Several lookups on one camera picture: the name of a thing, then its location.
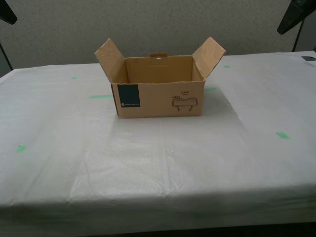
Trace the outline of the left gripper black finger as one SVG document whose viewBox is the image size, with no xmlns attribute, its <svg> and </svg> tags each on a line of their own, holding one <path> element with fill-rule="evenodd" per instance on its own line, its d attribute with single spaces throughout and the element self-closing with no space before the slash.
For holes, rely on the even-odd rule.
<svg viewBox="0 0 316 237">
<path fill-rule="evenodd" d="M 6 0 L 0 0 L 0 19 L 8 24 L 15 24 L 17 16 L 14 14 Z"/>
</svg>

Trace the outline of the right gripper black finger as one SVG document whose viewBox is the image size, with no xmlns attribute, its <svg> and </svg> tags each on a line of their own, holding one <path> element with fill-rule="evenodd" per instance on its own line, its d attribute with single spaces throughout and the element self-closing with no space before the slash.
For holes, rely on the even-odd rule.
<svg viewBox="0 0 316 237">
<path fill-rule="evenodd" d="M 277 28 L 285 34 L 316 10 L 316 0 L 292 0 Z"/>
</svg>

